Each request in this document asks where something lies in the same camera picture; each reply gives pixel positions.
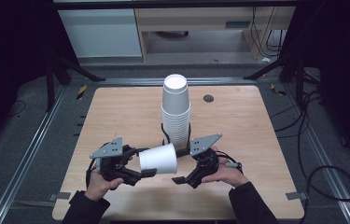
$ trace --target person's arm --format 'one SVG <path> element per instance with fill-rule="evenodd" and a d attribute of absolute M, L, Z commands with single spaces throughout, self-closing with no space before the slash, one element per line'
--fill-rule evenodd
<path fill-rule="evenodd" d="M 227 167 L 225 158 L 218 158 L 220 163 L 217 172 L 207 175 L 202 179 L 203 183 L 223 181 L 234 189 L 230 190 L 230 201 L 236 219 L 241 224 L 271 224 L 278 223 L 277 219 L 259 196 L 253 184 L 236 168 Z"/>
<path fill-rule="evenodd" d="M 62 224 L 95 224 L 99 223 L 110 203 L 103 197 L 109 189 L 117 188 L 123 179 L 105 181 L 96 170 L 91 171 L 90 184 L 87 191 L 77 191 Z"/>

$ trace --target stack of cups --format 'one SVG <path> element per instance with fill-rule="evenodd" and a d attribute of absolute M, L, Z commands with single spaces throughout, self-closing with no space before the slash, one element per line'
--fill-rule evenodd
<path fill-rule="evenodd" d="M 175 149 L 187 147 L 190 109 L 186 78 L 179 74 L 168 76 L 163 81 L 162 125 Z M 166 136 L 164 136 L 164 143 L 169 143 Z"/>

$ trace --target person's right hand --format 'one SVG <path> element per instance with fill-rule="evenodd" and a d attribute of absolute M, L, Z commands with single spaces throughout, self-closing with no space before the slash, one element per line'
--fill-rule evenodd
<path fill-rule="evenodd" d="M 220 155 L 217 147 L 212 146 L 211 148 L 216 152 L 216 154 Z M 236 188 L 249 182 L 249 180 L 238 169 L 225 165 L 225 163 L 229 162 L 228 159 L 219 157 L 218 162 L 220 165 L 218 166 L 217 172 L 202 178 L 202 183 L 223 181 Z"/>

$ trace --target person's left hand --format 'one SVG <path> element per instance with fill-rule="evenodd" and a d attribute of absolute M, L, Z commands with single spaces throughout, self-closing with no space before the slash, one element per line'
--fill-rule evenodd
<path fill-rule="evenodd" d="M 112 181 L 106 181 L 103 177 L 93 169 L 91 171 L 90 184 L 88 185 L 87 191 L 85 191 L 85 196 L 93 201 L 99 201 L 110 189 L 116 189 L 124 180 L 122 178 L 117 178 Z"/>

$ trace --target black horizontal bar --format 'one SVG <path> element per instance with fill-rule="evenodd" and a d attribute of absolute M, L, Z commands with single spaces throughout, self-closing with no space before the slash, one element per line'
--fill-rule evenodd
<path fill-rule="evenodd" d="M 156 0 L 35 4 L 57 10 L 173 7 L 297 7 L 321 0 Z"/>

